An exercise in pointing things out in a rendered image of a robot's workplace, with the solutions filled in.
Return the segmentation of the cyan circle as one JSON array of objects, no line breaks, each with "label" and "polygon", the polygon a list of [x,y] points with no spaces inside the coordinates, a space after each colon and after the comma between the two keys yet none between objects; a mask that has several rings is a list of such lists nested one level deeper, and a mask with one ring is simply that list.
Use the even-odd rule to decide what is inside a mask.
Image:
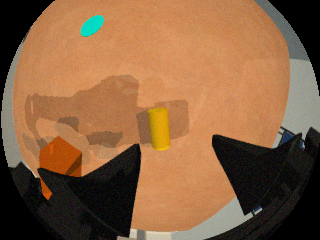
[{"label": "cyan circle", "polygon": [[83,27],[81,27],[81,36],[91,36],[93,33],[96,33],[99,31],[101,24],[104,23],[104,17],[99,16],[93,16],[91,19],[85,21]]}]

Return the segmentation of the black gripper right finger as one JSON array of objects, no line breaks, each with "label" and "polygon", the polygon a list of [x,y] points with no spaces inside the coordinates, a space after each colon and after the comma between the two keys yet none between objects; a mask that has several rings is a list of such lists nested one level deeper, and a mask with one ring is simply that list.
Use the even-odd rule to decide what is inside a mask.
[{"label": "black gripper right finger", "polygon": [[212,136],[212,148],[227,173],[225,176],[236,193],[244,216],[260,207],[261,199],[276,183],[284,164],[299,147],[301,135],[303,132],[297,133],[276,148],[259,147],[217,133]]}]

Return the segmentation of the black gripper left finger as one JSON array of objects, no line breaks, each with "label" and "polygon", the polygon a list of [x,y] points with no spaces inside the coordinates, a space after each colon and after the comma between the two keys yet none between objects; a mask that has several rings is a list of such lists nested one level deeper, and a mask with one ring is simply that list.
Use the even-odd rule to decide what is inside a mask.
[{"label": "black gripper left finger", "polygon": [[115,159],[85,176],[60,175],[41,167],[37,168],[37,173],[49,191],[69,203],[79,205],[99,223],[119,233],[117,236],[128,239],[139,183],[140,161],[140,144],[132,144]]}]

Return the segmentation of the yellow cylinder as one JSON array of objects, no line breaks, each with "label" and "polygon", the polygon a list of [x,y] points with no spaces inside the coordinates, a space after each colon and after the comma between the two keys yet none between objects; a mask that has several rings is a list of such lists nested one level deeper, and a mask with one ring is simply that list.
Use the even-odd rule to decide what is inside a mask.
[{"label": "yellow cylinder", "polygon": [[171,148],[168,109],[149,109],[148,120],[149,131],[151,131],[152,149],[155,149],[155,151],[167,151],[167,149]]}]

